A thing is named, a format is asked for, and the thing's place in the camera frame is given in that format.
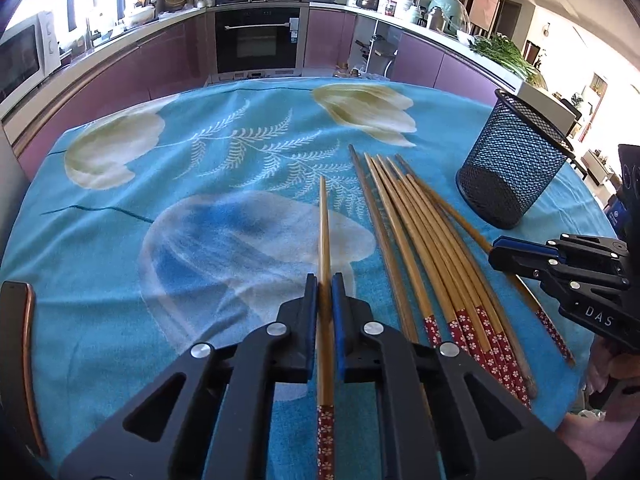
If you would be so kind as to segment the right hand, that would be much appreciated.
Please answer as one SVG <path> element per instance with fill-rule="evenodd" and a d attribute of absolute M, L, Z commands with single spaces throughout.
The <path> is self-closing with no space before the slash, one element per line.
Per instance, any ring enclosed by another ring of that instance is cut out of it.
<path fill-rule="evenodd" d="M 590 348 L 586 386 L 590 408 L 611 420 L 639 416 L 639 356 L 613 341 L 595 336 Z"/>

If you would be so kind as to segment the pink sleeve right forearm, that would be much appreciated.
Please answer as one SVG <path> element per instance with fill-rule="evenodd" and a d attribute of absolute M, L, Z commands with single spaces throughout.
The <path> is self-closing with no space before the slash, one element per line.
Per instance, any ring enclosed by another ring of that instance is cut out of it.
<path fill-rule="evenodd" d="M 639 478 L 639 407 L 600 418 L 566 415 L 556 435 L 580 458 L 587 479 Z"/>

